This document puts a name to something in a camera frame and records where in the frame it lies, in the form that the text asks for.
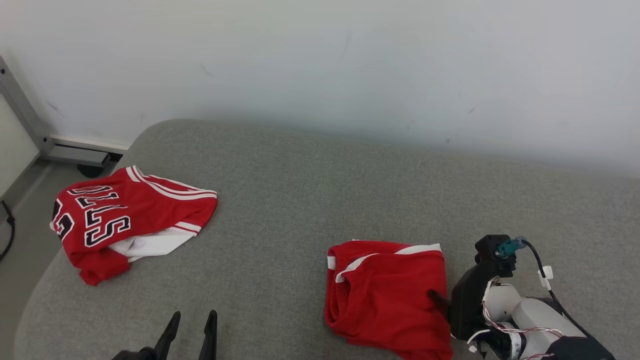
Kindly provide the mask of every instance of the gray sofa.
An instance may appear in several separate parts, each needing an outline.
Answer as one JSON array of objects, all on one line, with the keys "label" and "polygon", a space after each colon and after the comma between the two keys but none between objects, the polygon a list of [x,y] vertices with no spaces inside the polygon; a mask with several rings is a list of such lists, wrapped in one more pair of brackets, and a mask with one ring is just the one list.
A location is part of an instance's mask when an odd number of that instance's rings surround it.
[{"label": "gray sofa", "polygon": [[[637,179],[197,120],[149,128],[118,166],[129,165],[218,191],[209,225],[97,287],[61,251],[22,315],[16,359],[111,359],[153,346],[176,310],[169,358],[197,359],[211,309],[219,359],[395,359],[325,326],[327,249],[440,243],[451,290],[490,233],[528,237],[573,317],[618,359],[640,354]],[[510,281],[522,295],[545,295],[536,270],[522,250]]]}]

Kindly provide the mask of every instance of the red basketball jersey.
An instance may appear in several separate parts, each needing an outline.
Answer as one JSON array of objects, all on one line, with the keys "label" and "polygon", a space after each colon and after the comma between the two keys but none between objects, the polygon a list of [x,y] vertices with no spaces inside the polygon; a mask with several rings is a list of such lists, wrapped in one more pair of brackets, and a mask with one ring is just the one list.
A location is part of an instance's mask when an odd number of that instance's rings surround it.
[{"label": "red basketball jersey", "polygon": [[335,334],[403,359],[451,359],[449,324],[427,296],[447,291],[439,244],[355,240],[327,260],[324,319]]},{"label": "red basketball jersey", "polygon": [[129,269],[145,256],[165,255],[207,225],[218,194],[135,167],[77,183],[54,204],[51,228],[89,285]]}]

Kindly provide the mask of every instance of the teal connector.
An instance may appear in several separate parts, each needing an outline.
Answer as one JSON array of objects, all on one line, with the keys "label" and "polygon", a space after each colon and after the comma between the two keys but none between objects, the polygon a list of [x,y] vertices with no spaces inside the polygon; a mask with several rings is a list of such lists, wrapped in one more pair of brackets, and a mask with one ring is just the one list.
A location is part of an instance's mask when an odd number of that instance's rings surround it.
[{"label": "teal connector", "polygon": [[496,255],[500,256],[503,259],[510,257],[511,255],[516,253],[518,249],[524,249],[527,246],[522,243],[522,240],[526,240],[524,236],[517,236],[515,239],[509,239],[506,243],[498,246],[498,251]]}]

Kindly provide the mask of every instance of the black caster wheel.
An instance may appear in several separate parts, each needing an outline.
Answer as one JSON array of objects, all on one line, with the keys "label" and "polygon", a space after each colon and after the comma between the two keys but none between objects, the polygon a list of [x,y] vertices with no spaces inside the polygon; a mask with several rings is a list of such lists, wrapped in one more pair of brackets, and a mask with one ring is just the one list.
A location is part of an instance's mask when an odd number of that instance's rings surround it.
[{"label": "black caster wheel", "polygon": [[96,177],[99,177],[104,171],[103,167],[92,167],[89,165],[78,164],[77,168],[78,171],[80,171],[80,174],[88,177],[89,179],[95,179]]}]

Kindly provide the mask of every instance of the black power cord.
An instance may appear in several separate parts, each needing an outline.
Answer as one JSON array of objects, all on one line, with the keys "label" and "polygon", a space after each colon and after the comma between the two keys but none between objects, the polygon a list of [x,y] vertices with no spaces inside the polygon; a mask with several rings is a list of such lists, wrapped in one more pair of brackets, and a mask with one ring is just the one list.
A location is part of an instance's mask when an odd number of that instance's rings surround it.
[{"label": "black power cord", "polygon": [[[533,256],[536,257],[536,261],[538,262],[538,268],[540,269],[540,274],[542,274],[542,277],[546,278],[547,276],[545,275],[545,271],[542,268],[542,262],[540,261],[540,256],[538,255],[536,248],[534,248],[533,245],[531,245],[531,243],[528,242],[527,240],[522,240],[522,243],[531,249],[531,251],[533,252]],[[585,334],[588,338],[593,338],[593,336],[591,336],[591,334],[587,330],[585,330],[582,326],[580,326],[580,324],[577,323],[571,317],[571,315],[569,315],[569,313],[566,312],[562,304],[560,304],[560,301],[558,301],[558,298],[556,297],[556,294],[554,294],[553,290],[549,290],[549,295],[551,295],[551,298],[554,300],[554,302],[556,302],[556,305],[558,305],[558,307],[560,308],[560,311],[562,311],[562,313],[566,316],[566,318],[569,319],[569,321],[571,321],[571,323],[574,324],[578,328],[578,330],[582,331],[582,333]]]},{"label": "black power cord", "polygon": [[13,214],[11,214],[11,210],[9,210],[9,207],[6,205],[4,200],[2,200],[2,206],[4,206],[4,210],[7,215],[9,215],[6,221],[11,225],[11,237],[9,238],[9,243],[6,244],[6,247],[2,251],[2,254],[0,254],[0,261],[2,261],[6,253],[9,252],[9,248],[11,247],[11,244],[13,244],[13,237],[15,236],[15,218],[13,217]]}]

